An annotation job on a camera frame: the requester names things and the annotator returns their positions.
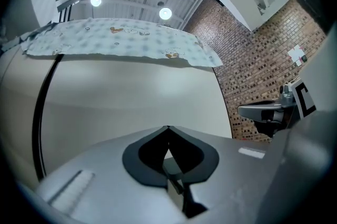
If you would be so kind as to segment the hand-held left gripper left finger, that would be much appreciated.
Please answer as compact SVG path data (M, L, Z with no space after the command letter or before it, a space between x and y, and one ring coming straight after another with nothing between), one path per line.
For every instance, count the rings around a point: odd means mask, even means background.
M126 171L126 147L160 127L100 142L49 174L36 193L65 223L183 223L164 188L140 184Z

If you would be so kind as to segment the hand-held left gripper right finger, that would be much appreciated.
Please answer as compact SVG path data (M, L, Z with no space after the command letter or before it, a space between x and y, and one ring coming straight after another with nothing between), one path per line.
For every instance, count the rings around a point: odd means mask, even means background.
M282 159L283 133L269 144L170 126L181 168L185 214L177 223L257 223Z

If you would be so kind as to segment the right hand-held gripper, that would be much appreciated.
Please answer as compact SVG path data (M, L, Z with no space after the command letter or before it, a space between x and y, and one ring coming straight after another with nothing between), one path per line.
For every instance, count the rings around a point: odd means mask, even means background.
M238 106L239 115L253 121L257 132L270 138L277 131L295 125L316 110L301 78L281 85L279 93L279 103L263 100Z

